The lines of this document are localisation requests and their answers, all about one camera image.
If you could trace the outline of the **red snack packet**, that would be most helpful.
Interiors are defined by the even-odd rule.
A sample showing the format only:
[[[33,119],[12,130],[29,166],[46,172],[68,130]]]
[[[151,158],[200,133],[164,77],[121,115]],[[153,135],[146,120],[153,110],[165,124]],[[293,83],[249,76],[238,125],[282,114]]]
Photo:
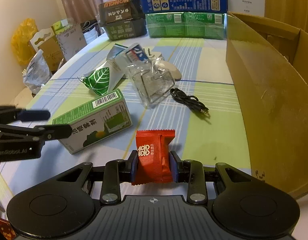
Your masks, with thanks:
[[[169,144],[174,137],[174,129],[137,131],[138,164],[132,185],[173,181],[170,170]]]

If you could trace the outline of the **green white medicine box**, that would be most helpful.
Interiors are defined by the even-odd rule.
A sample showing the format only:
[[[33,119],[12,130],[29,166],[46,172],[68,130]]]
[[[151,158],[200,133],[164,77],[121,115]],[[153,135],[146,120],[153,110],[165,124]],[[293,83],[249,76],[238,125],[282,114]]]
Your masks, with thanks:
[[[71,126],[72,135],[60,142],[75,154],[131,127],[132,119],[122,92],[115,89],[58,116],[53,124]]]

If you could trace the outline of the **green leaf packet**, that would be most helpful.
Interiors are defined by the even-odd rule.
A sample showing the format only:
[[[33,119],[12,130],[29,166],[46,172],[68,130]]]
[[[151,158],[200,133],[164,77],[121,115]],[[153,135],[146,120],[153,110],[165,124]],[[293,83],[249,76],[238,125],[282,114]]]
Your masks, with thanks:
[[[91,73],[79,80],[97,95],[104,95],[115,89],[123,77],[123,72],[108,62],[105,62]]]

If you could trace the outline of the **clear plastic box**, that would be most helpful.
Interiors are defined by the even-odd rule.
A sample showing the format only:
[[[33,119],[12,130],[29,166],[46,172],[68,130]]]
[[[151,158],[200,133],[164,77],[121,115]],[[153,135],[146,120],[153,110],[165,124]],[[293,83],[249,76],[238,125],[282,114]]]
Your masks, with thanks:
[[[159,57],[154,60],[137,61],[124,70],[145,108],[160,101],[175,85],[171,72],[163,63]]]

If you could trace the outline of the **clear blue label case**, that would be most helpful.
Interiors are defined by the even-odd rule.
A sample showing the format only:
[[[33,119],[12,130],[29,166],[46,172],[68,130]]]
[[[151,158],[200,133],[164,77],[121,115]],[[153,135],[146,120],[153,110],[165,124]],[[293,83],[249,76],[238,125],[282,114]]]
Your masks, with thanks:
[[[126,68],[131,65],[148,60],[143,47],[138,43],[125,48],[114,58],[115,63],[123,72],[126,72]]]

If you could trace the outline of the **silver tea foil pouch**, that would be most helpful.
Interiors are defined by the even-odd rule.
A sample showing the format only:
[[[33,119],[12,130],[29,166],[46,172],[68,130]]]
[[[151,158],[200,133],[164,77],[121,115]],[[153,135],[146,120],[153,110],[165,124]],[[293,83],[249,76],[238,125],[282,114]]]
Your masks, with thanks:
[[[127,46],[115,43],[114,46],[110,49],[106,60],[113,60],[118,54],[127,49]]]

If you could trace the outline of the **crumpled silver bag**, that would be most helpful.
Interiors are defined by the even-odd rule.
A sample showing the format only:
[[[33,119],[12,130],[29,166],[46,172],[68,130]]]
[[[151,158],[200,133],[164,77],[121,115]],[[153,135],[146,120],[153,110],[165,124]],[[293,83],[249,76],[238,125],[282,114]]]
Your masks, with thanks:
[[[51,77],[52,74],[43,56],[43,51],[39,49],[22,72],[23,83],[32,94],[36,95]]]

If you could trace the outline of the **yellow plastic bag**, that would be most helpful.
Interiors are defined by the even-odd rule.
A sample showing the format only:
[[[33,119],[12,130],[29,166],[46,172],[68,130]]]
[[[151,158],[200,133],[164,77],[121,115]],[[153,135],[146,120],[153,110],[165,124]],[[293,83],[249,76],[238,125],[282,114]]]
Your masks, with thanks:
[[[37,32],[38,28],[35,20],[26,18],[12,35],[12,52],[20,66],[27,66],[35,55],[35,49],[32,47],[30,40]]]

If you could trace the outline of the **grey white paper bag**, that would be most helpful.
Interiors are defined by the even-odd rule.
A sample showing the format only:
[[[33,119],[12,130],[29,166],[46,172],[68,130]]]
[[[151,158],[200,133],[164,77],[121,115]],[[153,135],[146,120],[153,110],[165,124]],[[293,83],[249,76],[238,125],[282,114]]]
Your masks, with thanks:
[[[56,35],[63,57],[69,61],[87,45],[81,26],[77,23]]]

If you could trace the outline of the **green tissue packs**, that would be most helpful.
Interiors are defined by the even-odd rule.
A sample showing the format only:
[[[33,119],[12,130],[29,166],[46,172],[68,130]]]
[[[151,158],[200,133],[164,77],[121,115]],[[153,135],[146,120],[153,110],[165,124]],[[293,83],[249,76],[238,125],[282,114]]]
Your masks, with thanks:
[[[55,22],[51,28],[53,29],[55,35],[64,32],[65,30],[71,28],[74,24],[73,18],[65,18],[63,20]]]

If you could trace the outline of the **white power adapter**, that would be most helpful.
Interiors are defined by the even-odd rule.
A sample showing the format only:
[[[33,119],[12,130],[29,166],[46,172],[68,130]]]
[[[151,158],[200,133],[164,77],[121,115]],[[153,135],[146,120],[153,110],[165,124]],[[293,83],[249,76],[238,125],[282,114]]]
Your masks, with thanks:
[[[161,52],[158,51],[151,51],[150,48],[143,49],[146,56],[151,60],[161,59],[164,60],[164,57]]]

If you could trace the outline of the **brown cardboard box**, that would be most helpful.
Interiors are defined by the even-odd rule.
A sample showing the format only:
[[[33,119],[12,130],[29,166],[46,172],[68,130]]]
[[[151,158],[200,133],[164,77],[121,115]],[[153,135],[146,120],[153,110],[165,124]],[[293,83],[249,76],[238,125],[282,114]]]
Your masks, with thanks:
[[[308,33],[269,18],[227,17],[226,63],[253,175],[298,199],[308,194]]]

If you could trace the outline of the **black noodle bowl pack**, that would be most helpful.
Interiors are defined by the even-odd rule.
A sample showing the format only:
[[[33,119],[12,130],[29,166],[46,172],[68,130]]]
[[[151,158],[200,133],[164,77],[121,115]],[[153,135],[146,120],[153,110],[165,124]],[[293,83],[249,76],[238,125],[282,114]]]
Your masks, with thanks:
[[[111,0],[99,4],[99,24],[111,41],[147,33],[140,0]]]

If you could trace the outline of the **green shrink-wrapped pack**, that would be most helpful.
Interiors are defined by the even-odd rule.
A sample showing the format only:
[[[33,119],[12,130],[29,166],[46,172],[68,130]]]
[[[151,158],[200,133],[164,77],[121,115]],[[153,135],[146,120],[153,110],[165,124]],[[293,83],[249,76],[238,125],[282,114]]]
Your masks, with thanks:
[[[225,39],[226,14],[209,12],[166,12],[146,14],[151,38],[189,37]]]

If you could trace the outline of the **white cardboard box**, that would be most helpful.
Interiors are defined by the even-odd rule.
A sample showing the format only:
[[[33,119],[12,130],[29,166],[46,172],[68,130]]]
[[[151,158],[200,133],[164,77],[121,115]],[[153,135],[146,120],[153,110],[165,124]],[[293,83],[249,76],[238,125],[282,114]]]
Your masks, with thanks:
[[[228,0],[228,11],[264,17],[265,0]]]

